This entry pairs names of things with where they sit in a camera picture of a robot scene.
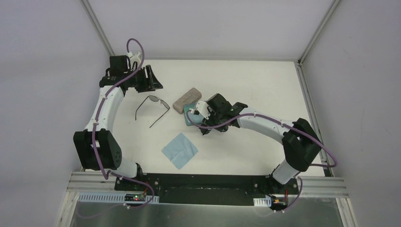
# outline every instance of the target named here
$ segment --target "white enclosure wall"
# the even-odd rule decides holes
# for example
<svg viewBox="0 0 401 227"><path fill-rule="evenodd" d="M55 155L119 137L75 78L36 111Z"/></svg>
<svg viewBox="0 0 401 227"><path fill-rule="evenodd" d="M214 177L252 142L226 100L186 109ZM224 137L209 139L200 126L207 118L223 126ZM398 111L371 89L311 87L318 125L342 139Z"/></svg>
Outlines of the white enclosure wall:
<svg viewBox="0 0 401 227"><path fill-rule="evenodd" d="M298 60L332 0L89 0L116 54L148 59Z"/></svg>
<svg viewBox="0 0 401 227"><path fill-rule="evenodd" d="M0 4L0 220L53 226L108 56L78 0Z"/></svg>
<svg viewBox="0 0 401 227"><path fill-rule="evenodd" d="M304 63L359 226L401 222L401 1L345 0Z"/></svg>

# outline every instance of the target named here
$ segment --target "silver metal panel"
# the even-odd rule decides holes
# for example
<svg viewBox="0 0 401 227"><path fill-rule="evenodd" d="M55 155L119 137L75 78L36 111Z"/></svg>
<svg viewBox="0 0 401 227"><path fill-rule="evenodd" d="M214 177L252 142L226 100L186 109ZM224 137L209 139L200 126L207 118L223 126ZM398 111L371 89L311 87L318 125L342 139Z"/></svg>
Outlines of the silver metal panel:
<svg viewBox="0 0 401 227"><path fill-rule="evenodd" d="M349 198L343 178L310 176L301 178L303 180L302 198Z"/></svg>
<svg viewBox="0 0 401 227"><path fill-rule="evenodd" d="M105 179L101 172L73 172L68 192L111 192L114 191L116 177Z"/></svg>
<svg viewBox="0 0 401 227"><path fill-rule="evenodd" d="M125 193L81 192L79 202L124 203Z"/></svg>
<svg viewBox="0 0 401 227"><path fill-rule="evenodd" d="M82 216L97 214L110 207L105 203L79 203ZM101 216L80 219L74 216L71 227L342 227L335 199L299 199L284 214L268 207L155 204L138 210L124 206L112 208Z"/></svg>

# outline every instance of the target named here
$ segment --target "black mounting plate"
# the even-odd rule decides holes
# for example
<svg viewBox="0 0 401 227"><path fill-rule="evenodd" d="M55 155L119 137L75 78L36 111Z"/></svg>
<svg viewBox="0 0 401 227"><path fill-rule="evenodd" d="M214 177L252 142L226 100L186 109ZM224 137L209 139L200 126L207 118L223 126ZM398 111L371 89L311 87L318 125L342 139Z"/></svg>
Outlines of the black mounting plate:
<svg viewBox="0 0 401 227"><path fill-rule="evenodd" d="M296 179L276 191L267 186L267 179L268 176L258 175L146 174L141 177L153 187L160 203L253 206L253 199L264 198L264 192L285 194L287 189L290 195L298 194ZM146 186L117 178L114 189L144 191Z"/></svg>

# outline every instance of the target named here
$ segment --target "microfiber cloth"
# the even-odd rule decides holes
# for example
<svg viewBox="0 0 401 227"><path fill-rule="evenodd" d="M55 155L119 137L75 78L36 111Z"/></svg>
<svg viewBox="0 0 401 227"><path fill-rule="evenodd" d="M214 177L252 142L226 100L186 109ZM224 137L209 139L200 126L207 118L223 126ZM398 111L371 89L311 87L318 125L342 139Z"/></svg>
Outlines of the microfiber cloth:
<svg viewBox="0 0 401 227"><path fill-rule="evenodd" d="M191 141L180 133L162 149L162 153L174 164L177 169L181 169L189 160L195 156L198 149Z"/></svg>

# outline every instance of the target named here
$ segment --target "glasses lens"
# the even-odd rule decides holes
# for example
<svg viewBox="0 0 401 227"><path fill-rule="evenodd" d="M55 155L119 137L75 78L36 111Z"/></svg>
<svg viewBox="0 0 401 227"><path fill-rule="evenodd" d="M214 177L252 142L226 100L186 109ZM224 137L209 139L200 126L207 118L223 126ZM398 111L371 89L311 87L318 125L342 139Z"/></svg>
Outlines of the glasses lens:
<svg viewBox="0 0 401 227"><path fill-rule="evenodd" d="M149 96L149 99L152 100L153 102L158 102L159 98L156 96Z"/></svg>
<svg viewBox="0 0 401 227"><path fill-rule="evenodd" d="M160 100L160 101L162 102L162 104L164 105L165 108L170 109L170 107L168 106L168 104L165 101L163 101L163 100Z"/></svg>

